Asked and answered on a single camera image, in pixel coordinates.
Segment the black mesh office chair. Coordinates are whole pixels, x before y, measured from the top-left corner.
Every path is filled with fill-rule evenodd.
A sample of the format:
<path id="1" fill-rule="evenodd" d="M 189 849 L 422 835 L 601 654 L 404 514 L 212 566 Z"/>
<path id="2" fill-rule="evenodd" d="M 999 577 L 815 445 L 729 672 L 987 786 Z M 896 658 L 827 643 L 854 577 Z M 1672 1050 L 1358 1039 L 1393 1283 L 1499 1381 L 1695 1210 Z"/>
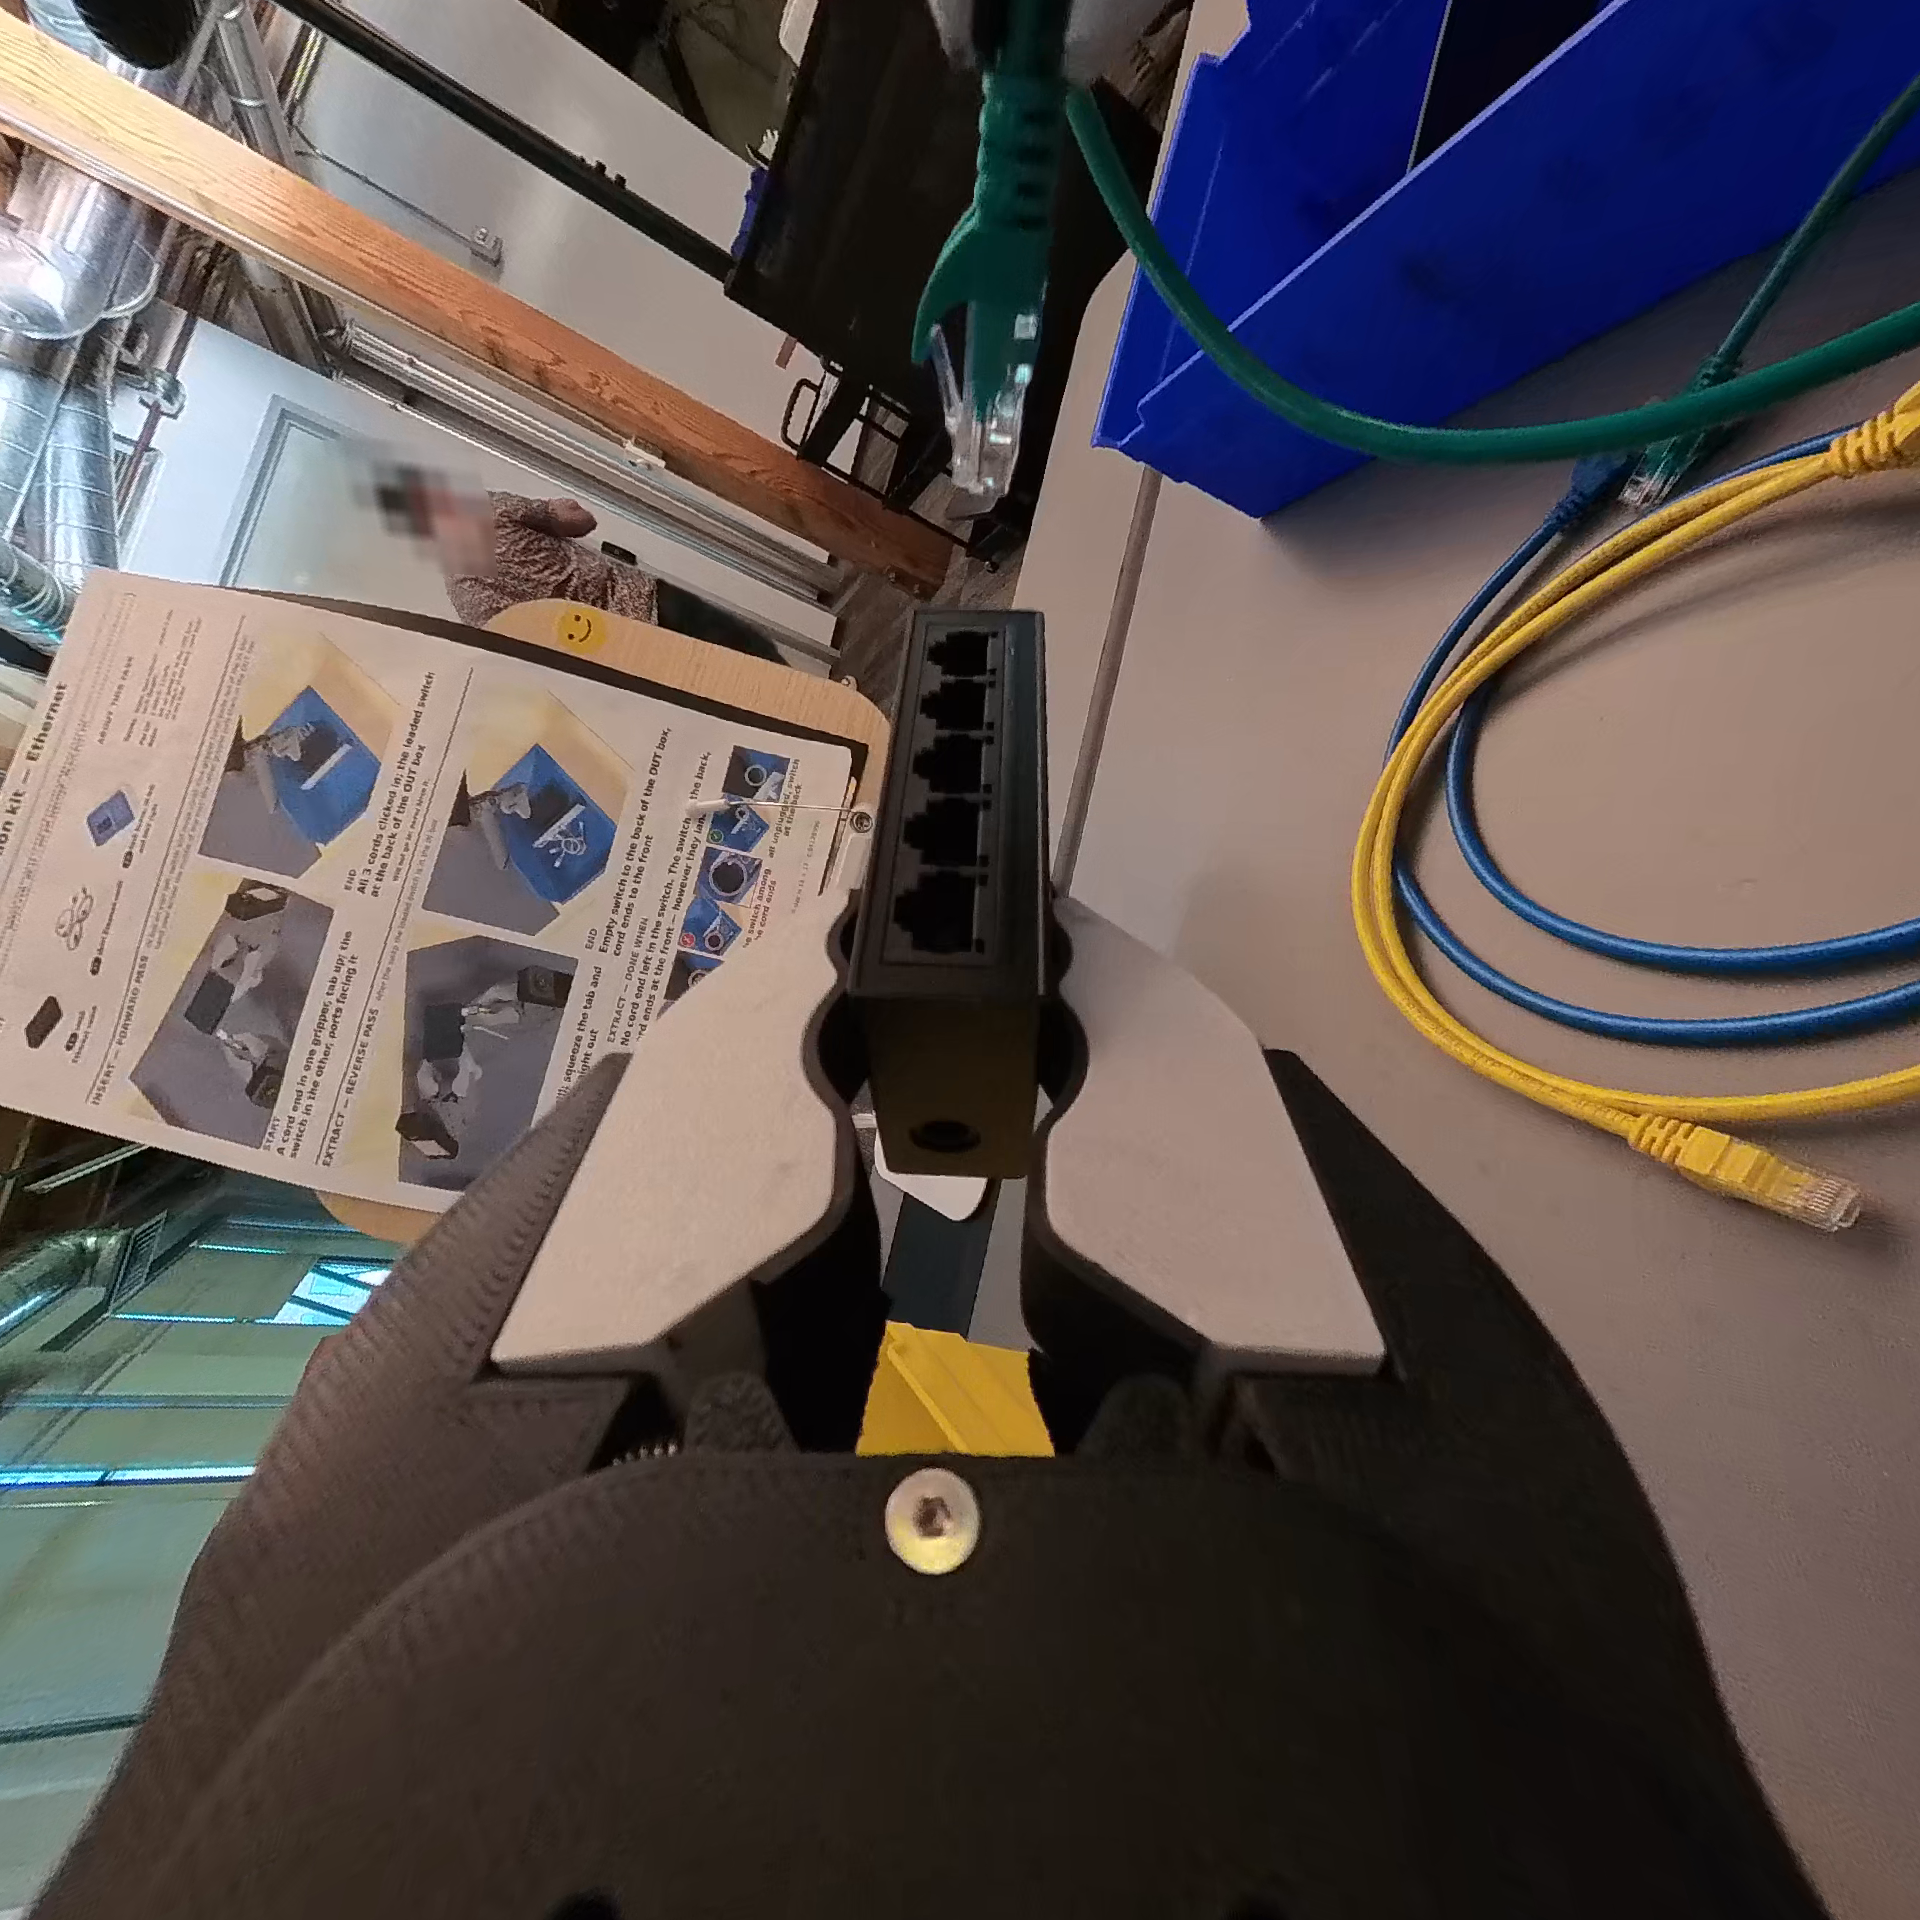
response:
<path id="1" fill-rule="evenodd" d="M 1094 58 L 1093 95 L 1132 189 L 1149 189 L 1161 133 L 1113 81 L 1139 41 L 1185 5 L 1144 14 Z M 926 5 L 817 5 L 769 168 L 756 177 L 726 295 L 806 347 L 823 376 L 783 407 L 781 445 L 804 463 L 911 509 L 950 461 L 936 376 L 909 329 L 949 229 L 974 198 L 980 81 L 949 65 Z M 972 513 L 966 554 L 999 562 L 1029 535 L 1088 302 L 1119 262 L 1119 233 L 1067 139 L 1051 208 L 1047 315 L 1013 478 Z M 885 487 L 830 465 L 854 424 L 896 419 Z"/>

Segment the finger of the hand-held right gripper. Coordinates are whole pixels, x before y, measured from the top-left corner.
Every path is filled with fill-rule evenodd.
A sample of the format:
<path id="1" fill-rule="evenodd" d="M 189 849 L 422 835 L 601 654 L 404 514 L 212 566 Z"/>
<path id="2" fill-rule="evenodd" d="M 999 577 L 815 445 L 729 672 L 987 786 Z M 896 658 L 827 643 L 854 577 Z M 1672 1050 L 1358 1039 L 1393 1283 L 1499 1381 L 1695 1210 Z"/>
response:
<path id="1" fill-rule="evenodd" d="M 1013 2 L 931 2 L 927 14 L 950 65 L 985 69 L 1013 30 Z M 1062 10 L 1062 74 L 1102 74 L 1149 25 L 1149 2 L 1069 2 Z"/>

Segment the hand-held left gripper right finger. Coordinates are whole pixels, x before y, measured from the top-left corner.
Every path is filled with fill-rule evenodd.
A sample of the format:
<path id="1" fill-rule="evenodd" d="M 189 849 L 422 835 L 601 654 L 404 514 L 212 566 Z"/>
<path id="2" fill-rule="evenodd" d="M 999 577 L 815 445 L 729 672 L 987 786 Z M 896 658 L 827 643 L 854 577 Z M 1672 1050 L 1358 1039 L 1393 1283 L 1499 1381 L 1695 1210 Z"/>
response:
<path id="1" fill-rule="evenodd" d="M 1373 1377 L 1384 1342 L 1252 1029 L 1057 902 L 1076 1074 L 1025 1190 L 1025 1327 L 1188 1379 Z"/>

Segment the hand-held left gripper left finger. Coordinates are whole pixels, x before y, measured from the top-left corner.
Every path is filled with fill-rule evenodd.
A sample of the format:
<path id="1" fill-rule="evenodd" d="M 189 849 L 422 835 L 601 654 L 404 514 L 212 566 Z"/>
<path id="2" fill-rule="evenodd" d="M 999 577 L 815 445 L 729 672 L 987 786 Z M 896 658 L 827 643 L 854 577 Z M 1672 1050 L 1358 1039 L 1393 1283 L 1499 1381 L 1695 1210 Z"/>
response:
<path id="1" fill-rule="evenodd" d="M 806 902 L 635 1046 L 491 1350 L 504 1377 L 772 1374 L 873 1347 L 873 1195 L 823 1034 L 849 902 Z"/>

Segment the blue plastic bin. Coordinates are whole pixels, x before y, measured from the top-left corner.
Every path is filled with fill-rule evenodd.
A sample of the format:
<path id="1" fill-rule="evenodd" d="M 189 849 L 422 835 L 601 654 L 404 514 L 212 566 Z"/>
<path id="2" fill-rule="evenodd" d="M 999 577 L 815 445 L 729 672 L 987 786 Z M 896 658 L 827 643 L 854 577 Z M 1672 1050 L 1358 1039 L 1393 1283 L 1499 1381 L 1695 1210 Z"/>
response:
<path id="1" fill-rule="evenodd" d="M 1269 369 L 1440 426 L 1780 242 L 1915 78 L 1915 2 L 1622 2 L 1414 160 L 1448 5 L 1252 2 L 1152 222 Z"/>

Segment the black ethernet switch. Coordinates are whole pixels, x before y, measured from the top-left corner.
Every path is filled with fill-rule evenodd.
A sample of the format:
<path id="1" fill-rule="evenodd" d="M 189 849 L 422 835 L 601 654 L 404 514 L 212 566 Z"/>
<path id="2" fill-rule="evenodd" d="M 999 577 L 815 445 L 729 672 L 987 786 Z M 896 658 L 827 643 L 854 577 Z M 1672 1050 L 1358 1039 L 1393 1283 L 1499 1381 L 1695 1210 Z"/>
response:
<path id="1" fill-rule="evenodd" d="M 1019 1182 L 1033 1161 L 1057 977 L 1047 771 L 1043 616 L 916 614 L 847 958 L 896 1173 Z"/>

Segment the wooden instruction board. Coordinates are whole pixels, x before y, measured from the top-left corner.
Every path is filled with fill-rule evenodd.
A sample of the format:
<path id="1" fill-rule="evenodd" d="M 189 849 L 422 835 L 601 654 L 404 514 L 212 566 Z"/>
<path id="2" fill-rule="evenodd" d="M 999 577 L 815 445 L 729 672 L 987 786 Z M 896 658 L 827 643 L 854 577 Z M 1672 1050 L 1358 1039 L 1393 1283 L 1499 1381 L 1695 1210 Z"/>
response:
<path id="1" fill-rule="evenodd" d="M 576 599 L 96 574 L 4 776 L 4 1109 L 443 1211 L 852 873 L 888 734 Z"/>

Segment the wide round silver duct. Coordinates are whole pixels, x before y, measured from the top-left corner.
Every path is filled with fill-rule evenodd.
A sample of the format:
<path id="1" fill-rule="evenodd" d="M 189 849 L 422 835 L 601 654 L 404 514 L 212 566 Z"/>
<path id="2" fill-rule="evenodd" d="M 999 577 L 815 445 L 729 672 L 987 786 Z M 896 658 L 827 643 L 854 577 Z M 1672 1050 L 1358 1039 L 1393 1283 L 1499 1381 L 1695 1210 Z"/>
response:
<path id="1" fill-rule="evenodd" d="M 40 661 L 119 566 L 111 386 L 157 281 L 157 216 L 30 152 L 1 229 L 1 622 Z"/>

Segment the wooden post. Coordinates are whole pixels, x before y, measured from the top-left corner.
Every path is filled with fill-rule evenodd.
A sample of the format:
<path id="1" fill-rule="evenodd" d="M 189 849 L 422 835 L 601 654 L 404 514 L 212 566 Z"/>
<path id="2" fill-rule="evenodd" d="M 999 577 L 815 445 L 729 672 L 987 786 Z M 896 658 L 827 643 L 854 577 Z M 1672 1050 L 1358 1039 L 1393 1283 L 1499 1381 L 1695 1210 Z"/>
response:
<path id="1" fill-rule="evenodd" d="M 852 570 L 920 602 L 943 585 L 952 542 L 924 520 L 885 509 L 12 17 L 1 25 L 1 126 L 359 319 L 391 323 L 521 398 L 638 445 L 681 483 Z"/>

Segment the yellow plastic bin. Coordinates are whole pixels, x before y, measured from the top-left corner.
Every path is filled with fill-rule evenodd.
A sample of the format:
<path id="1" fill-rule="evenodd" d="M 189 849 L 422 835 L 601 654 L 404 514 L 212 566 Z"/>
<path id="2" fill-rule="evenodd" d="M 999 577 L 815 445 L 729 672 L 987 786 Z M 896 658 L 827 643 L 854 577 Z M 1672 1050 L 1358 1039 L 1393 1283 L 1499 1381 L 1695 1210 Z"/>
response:
<path id="1" fill-rule="evenodd" d="M 888 1321 L 854 1454 L 1054 1457 L 1030 1353 Z"/>

